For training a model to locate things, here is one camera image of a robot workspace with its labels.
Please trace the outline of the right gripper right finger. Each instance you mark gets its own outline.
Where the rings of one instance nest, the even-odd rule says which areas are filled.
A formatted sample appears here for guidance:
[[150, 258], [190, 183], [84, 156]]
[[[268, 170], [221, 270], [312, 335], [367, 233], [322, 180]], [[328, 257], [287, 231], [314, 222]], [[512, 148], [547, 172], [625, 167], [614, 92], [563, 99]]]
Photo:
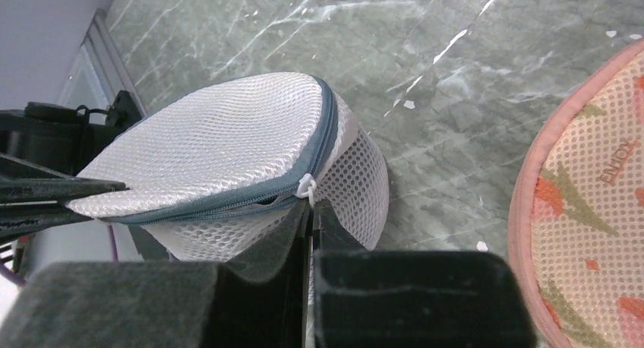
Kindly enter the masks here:
[[535, 347], [509, 265], [478, 251], [368, 251], [331, 203], [313, 209], [318, 347]]

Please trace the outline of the white mesh laundry bag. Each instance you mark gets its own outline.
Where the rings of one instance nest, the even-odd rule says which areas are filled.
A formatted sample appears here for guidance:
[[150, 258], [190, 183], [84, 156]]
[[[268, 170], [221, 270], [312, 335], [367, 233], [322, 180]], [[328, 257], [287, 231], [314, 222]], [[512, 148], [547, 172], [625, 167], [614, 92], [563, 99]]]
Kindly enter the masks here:
[[181, 261], [234, 258], [299, 201], [329, 201], [372, 249], [389, 207], [377, 145], [325, 81], [298, 72], [196, 90], [119, 135], [80, 176], [126, 188], [68, 209], [139, 226]]

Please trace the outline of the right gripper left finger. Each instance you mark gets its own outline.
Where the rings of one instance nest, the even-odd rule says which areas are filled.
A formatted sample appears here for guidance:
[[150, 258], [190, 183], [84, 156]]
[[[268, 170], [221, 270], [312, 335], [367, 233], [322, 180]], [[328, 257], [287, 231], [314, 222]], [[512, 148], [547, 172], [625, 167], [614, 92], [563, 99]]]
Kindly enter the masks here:
[[302, 347], [311, 209], [226, 263], [57, 263], [18, 294], [3, 347]]

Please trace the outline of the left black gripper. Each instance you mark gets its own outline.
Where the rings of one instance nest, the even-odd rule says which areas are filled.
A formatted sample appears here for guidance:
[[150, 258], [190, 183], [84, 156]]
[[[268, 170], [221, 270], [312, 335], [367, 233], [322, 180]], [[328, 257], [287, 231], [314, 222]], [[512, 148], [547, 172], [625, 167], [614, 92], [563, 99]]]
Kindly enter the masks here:
[[[70, 175], [143, 117], [126, 90], [105, 109], [29, 102], [24, 109], [2, 110], [1, 202], [68, 201], [126, 190], [123, 182]], [[1, 244], [89, 220], [60, 204], [1, 206]]]

